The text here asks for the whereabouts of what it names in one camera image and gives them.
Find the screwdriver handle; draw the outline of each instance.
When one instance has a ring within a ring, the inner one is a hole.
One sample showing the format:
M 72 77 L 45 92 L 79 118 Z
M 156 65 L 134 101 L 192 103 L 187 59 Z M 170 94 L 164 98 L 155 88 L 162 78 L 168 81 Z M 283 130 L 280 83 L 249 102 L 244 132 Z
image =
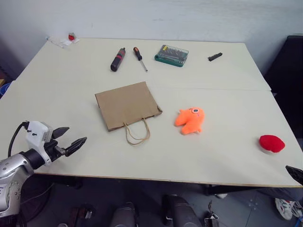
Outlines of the screwdriver handle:
M 140 55 L 139 49 L 134 47 L 134 54 L 137 56 L 138 60 L 142 60 L 142 56 Z

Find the small red item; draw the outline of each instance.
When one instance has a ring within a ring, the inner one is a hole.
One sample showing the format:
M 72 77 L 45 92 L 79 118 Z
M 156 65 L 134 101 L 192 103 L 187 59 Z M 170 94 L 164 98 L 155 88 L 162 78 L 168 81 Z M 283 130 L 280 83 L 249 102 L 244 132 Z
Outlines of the small red item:
M 75 39 L 75 37 L 72 36 L 72 35 L 68 35 L 68 39 L 71 40 L 71 41 L 73 41 Z
M 259 142 L 262 148 L 274 153 L 280 152 L 285 147 L 285 143 L 279 137 L 273 135 L 261 136 Z

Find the white wall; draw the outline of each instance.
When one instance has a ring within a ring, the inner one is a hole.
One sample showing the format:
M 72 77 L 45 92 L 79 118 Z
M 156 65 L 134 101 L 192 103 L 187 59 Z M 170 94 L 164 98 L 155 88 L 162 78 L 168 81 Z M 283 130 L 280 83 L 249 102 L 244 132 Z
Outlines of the white wall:
M 302 0 L 0 0 L 0 38 L 26 66 L 46 35 L 244 42 L 264 73 Z

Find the screwdriver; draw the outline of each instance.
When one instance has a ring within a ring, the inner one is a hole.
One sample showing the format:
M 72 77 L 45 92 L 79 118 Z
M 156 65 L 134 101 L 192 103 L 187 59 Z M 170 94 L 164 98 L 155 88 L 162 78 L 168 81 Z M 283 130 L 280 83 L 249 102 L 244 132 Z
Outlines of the screwdriver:
M 140 55 L 139 49 L 137 47 L 134 47 L 134 54 L 137 56 L 138 60 L 141 62 L 145 72 L 147 72 L 147 68 L 145 67 L 145 65 L 142 61 L 142 56 Z

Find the paper bag handle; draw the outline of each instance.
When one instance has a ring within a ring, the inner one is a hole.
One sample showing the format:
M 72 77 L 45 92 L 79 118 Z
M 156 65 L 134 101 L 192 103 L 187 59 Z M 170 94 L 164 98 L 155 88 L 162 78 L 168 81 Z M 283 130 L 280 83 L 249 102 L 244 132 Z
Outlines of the paper bag handle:
M 124 126 L 125 126 L 125 128 L 126 128 L 126 140 L 127 140 L 127 142 L 128 142 L 129 144 L 131 144 L 131 145 L 138 145 L 138 144 L 140 144 L 140 143 L 143 143 L 144 141 L 148 140 L 148 139 L 150 138 L 150 136 L 151 136 L 151 132 L 150 132 L 150 129 L 149 129 L 148 125 L 147 125 L 146 120 L 145 120 L 144 118 L 142 118 L 142 120 L 143 120 L 143 122 L 144 122 L 144 124 L 145 124 L 145 128 L 146 128 L 147 134 L 146 134 L 146 137 L 145 137 L 145 138 L 141 138 L 141 139 L 140 139 L 140 138 L 134 137 L 134 136 L 131 134 L 131 131 L 130 131 L 128 125 L 127 125 L 126 123 L 124 123 Z M 128 136 L 127 136 L 127 133 L 128 133 L 134 140 L 140 140 L 140 142 L 132 143 L 131 141 L 129 141 Z

